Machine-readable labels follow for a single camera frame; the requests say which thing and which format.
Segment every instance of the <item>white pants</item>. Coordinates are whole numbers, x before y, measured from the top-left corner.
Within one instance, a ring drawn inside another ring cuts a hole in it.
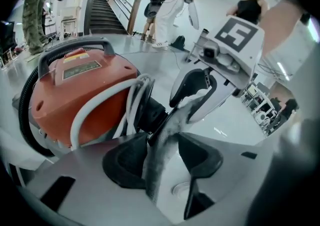
[[[174,25],[175,18],[184,7],[184,0],[165,0],[155,16],[155,42],[168,41],[168,31]]]

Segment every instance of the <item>staircase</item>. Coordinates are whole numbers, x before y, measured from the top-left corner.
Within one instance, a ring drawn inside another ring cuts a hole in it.
[[[89,28],[92,34],[128,35],[106,0],[93,0]]]

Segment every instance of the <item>vacuum cleaner handle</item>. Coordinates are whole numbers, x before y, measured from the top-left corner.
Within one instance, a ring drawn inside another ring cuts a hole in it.
[[[39,58],[38,62],[38,77],[42,78],[44,75],[49,73],[49,58],[62,53],[66,50],[81,48],[84,46],[92,46],[92,45],[102,45],[104,55],[114,55],[115,51],[110,44],[109,40],[105,37],[94,37],[94,36],[85,36],[80,37],[74,40],[70,40],[68,42],[63,42],[61,44],[55,45],[52,48],[45,50],[42,53],[42,56]]]

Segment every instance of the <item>black hose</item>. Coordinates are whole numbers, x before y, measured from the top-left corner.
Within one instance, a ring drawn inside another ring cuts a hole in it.
[[[52,56],[47,61],[48,65],[50,65],[52,62],[54,62],[57,59],[63,58],[66,54],[78,48],[84,48],[85,50],[98,49],[103,51],[102,48],[92,47],[92,46],[75,47]],[[45,157],[50,158],[50,157],[54,157],[54,154],[49,149],[42,147],[37,142],[37,140],[35,139],[31,131],[30,123],[29,123],[29,104],[30,104],[32,93],[34,91],[34,85],[36,84],[37,81],[38,81],[38,67],[36,67],[33,70],[31,75],[26,80],[26,83],[24,84],[24,87],[20,95],[20,102],[19,102],[19,108],[18,108],[19,126],[20,126],[21,134],[25,139],[26,143],[31,148],[33,148],[36,152],[40,153]]]

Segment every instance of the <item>camouflage pants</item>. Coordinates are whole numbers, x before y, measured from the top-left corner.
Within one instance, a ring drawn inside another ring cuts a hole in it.
[[[43,52],[42,43],[48,41],[42,28],[43,7],[46,0],[25,0],[22,13],[22,29],[29,52]]]

